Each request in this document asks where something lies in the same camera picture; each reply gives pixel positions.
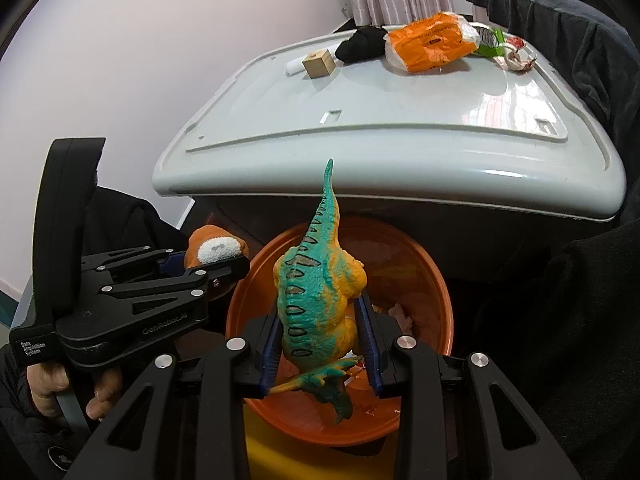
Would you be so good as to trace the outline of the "person's left hand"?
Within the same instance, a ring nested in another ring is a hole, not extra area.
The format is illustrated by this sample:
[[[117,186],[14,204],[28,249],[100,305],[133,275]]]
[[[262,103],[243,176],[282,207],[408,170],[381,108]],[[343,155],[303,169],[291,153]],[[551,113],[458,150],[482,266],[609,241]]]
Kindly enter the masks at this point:
[[[34,364],[26,368],[26,378],[32,402],[40,414],[52,418],[61,413],[55,397],[70,388],[66,370],[58,364]],[[112,410],[122,388],[122,374],[107,370],[94,386],[93,397],[86,405],[86,414],[92,420],[101,420]]]

